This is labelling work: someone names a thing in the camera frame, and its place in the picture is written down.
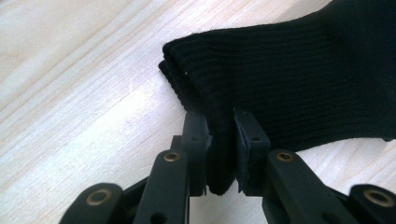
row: black plastic part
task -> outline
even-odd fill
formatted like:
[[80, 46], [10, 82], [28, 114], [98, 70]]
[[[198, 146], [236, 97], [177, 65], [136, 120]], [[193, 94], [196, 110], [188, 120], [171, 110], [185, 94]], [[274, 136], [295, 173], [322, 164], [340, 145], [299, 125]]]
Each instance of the black plastic part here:
[[127, 223], [132, 223], [134, 221], [134, 216], [136, 215], [137, 207], [142, 198], [148, 179], [148, 177], [142, 179], [126, 189], [123, 193]]
[[266, 157], [270, 139], [254, 116], [239, 108], [234, 110], [236, 124], [237, 170], [239, 191], [247, 196], [262, 196]]
[[[172, 146], [177, 146], [178, 138], [174, 137]], [[211, 136], [204, 116], [188, 112], [184, 120], [180, 148], [189, 155], [190, 196], [206, 194], [205, 153], [211, 143]]]
[[126, 219], [122, 189], [115, 184], [97, 184], [85, 189], [62, 217], [61, 224], [115, 224]]
[[189, 171], [187, 153], [160, 153], [148, 177], [134, 224], [182, 224], [189, 221]]
[[387, 224], [396, 220], [396, 195], [378, 186], [352, 187], [348, 206], [362, 224]]
[[181, 135], [174, 135], [172, 138], [172, 144], [169, 149], [179, 150], [181, 149]]
[[262, 211], [268, 224], [290, 224], [289, 215], [281, 204], [262, 197]]
[[291, 223], [359, 223], [294, 152], [271, 151], [267, 174]]

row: ribbed knit fabric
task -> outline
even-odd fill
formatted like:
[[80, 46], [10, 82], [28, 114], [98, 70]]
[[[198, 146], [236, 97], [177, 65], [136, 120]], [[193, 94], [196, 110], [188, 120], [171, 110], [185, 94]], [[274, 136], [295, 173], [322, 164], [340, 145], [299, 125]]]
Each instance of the ribbed knit fabric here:
[[253, 113], [273, 148], [396, 137], [396, 4], [336, 0], [294, 21], [190, 35], [160, 68], [186, 110], [206, 115], [210, 190], [234, 180], [233, 108]]

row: wooden table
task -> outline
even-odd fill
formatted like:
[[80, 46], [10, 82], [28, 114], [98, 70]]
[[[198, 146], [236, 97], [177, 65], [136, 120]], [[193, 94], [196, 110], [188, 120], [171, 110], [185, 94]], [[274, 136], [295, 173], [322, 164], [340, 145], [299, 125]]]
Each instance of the wooden table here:
[[[288, 21], [329, 0], [0, 1], [0, 223], [57, 223], [87, 187], [127, 188], [181, 134], [162, 46], [202, 31]], [[396, 192], [396, 142], [353, 139], [300, 155], [325, 184]], [[191, 223], [265, 223], [260, 198], [191, 200]]]

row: screw hole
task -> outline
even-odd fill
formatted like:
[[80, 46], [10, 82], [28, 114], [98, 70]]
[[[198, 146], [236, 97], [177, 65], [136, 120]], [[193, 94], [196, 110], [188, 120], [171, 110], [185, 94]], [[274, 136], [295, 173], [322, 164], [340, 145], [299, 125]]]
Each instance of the screw hole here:
[[321, 215], [322, 219], [329, 224], [340, 224], [341, 220], [338, 216], [333, 213], [323, 212]]
[[87, 204], [90, 206], [100, 205], [107, 202], [111, 198], [111, 191], [109, 189], [99, 189], [88, 195]]
[[176, 152], [169, 152], [163, 156], [166, 161], [178, 161], [180, 156]]
[[363, 192], [363, 195], [370, 202], [382, 207], [393, 207], [395, 205], [395, 202], [388, 194], [376, 189], [367, 189]]
[[149, 220], [152, 224], [163, 224], [166, 223], [167, 221], [166, 214], [164, 213], [155, 213], [151, 216], [151, 219]]
[[279, 152], [276, 157], [280, 161], [293, 161], [293, 156], [286, 152]]

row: table surface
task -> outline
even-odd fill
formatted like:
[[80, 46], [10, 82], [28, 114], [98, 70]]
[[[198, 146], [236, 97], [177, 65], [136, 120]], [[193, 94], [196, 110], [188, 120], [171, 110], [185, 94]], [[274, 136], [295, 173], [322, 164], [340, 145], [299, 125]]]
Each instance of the table surface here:
[[[185, 111], [158, 63], [202, 31], [288, 21], [328, 0], [0, 1], [0, 223], [57, 223], [87, 187], [127, 188], [181, 134]], [[299, 153], [322, 181], [396, 192], [396, 142]], [[191, 223], [266, 223], [260, 198], [191, 199]]]

